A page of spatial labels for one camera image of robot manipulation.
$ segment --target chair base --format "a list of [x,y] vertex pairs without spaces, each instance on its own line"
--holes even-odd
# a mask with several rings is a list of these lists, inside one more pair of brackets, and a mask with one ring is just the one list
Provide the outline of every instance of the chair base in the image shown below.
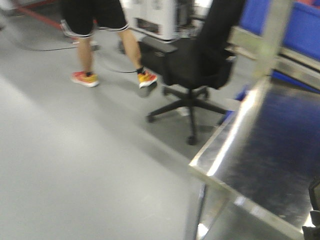
[[198,99],[200,95],[204,95],[205,99],[208,99],[209,92],[207,87],[202,87],[197,90],[189,89],[188,93],[180,92],[174,90],[170,87],[163,87],[163,94],[166,96],[168,94],[172,94],[179,98],[179,100],[170,103],[166,106],[163,106],[157,110],[150,112],[146,119],[149,123],[152,123],[155,120],[155,116],[169,112],[171,110],[180,108],[180,107],[188,107],[189,110],[189,119],[190,119],[190,127],[191,127],[191,135],[187,139],[187,143],[189,145],[195,145],[197,143],[197,130],[196,130],[196,122],[195,122],[195,114],[194,107],[206,109],[209,111],[213,111],[219,114],[226,114],[227,110],[223,109],[219,106],[213,105],[205,100]]

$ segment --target stainless steel table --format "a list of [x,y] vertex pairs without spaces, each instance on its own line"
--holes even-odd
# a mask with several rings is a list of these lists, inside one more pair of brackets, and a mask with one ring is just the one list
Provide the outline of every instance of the stainless steel table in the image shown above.
[[189,166],[201,181],[185,239],[302,240],[320,176],[320,94],[261,79]]

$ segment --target sneaker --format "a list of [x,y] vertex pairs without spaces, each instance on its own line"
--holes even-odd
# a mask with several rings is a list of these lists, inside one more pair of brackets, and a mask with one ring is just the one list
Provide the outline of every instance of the sneaker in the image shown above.
[[143,87],[148,87],[154,82],[157,81],[158,77],[155,74],[152,74],[149,71],[144,71],[144,73],[139,73],[138,74],[138,79],[139,79],[139,88]]
[[91,76],[86,76],[85,72],[83,71],[77,71],[72,73],[71,80],[76,84],[81,84],[88,88],[95,87],[99,84],[96,74],[92,74]]

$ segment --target black shorts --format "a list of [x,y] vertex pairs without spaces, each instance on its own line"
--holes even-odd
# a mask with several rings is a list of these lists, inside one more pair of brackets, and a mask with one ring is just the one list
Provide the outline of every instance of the black shorts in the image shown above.
[[101,29],[121,32],[129,25],[119,0],[61,0],[61,26],[70,37],[90,37],[94,20]]

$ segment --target blue bin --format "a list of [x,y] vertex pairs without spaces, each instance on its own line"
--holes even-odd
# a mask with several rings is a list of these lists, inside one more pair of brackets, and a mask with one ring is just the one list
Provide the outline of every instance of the blue bin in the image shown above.
[[[247,0],[240,26],[261,35],[271,0]],[[320,10],[295,2],[283,45],[306,56],[320,60]]]

